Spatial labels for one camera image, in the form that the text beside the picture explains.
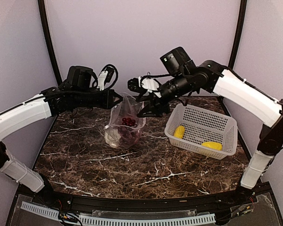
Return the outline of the white toy cauliflower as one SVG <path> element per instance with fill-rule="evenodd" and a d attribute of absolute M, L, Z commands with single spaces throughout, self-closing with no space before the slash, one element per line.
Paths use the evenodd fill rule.
<path fill-rule="evenodd" d="M 120 147 L 120 134 L 118 133 L 118 129 L 108 128 L 105 130 L 105 142 L 112 148 Z"/>

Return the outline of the purple toy grape bunch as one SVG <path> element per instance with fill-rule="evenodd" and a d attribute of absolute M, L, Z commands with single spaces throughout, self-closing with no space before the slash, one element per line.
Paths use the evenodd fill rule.
<path fill-rule="evenodd" d="M 121 125 L 118 127 L 121 145 L 134 145 L 139 141 L 142 131 L 137 126 L 137 121 L 134 118 L 122 118 Z"/>

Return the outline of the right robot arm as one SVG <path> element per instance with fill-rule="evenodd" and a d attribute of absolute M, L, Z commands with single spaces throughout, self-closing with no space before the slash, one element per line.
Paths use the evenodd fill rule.
<path fill-rule="evenodd" d="M 277 100 L 253 86 L 232 69 L 207 60 L 196 66 L 182 47 L 160 58 L 172 79 L 160 84 L 157 75 L 140 76 L 133 90 L 137 101 L 149 103 L 138 117 L 162 117 L 169 113 L 168 103 L 185 94 L 201 89 L 225 97 L 259 118 L 262 130 L 259 143 L 240 180 L 240 187 L 232 192 L 231 200 L 242 204 L 273 158 L 283 149 L 283 99 Z"/>

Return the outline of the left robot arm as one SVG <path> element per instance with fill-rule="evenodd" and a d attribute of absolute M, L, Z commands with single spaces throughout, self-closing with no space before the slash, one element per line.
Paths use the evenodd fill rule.
<path fill-rule="evenodd" d="M 0 113 L 0 172 L 28 187 L 47 205 L 57 202 L 50 183 L 17 160 L 2 142 L 14 132 L 37 121 L 55 117 L 77 108 L 111 109 L 123 98 L 112 88 L 118 70 L 104 66 L 99 75 L 85 66 L 71 66 L 67 78 L 58 86 L 43 90 L 34 97 Z"/>

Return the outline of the yellow toy mango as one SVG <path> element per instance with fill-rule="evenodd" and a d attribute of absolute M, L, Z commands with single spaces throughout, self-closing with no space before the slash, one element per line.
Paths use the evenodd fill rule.
<path fill-rule="evenodd" d="M 207 148 L 218 150 L 218 151 L 222 150 L 222 144 L 219 143 L 219 142 L 212 142 L 212 141 L 203 142 L 201 145 L 204 146 L 204 147 L 207 147 Z"/>

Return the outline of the clear zip top bag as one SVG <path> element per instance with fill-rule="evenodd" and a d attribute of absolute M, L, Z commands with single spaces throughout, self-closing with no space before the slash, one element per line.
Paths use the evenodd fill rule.
<path fill-rule="evenodd" d="M 146 118 L 137 113 L 144 107 L 127 93 L 121 93 L 123 101 L 111 109 L 109 124 L 104 127 L 104 138 L 108 146 L 115 149 L 128 149 L 137 144 L 142 136 Z"/>

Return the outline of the yellow toy corn cob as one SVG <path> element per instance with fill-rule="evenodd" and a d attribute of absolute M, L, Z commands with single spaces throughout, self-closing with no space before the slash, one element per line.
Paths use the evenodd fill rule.
<path fill-rule="evenodd" d="M 185 132 L 184 126 L 180 125 L 175 129 L 173 136 L 182 139 L 184 137 L 184 132 Z"/>

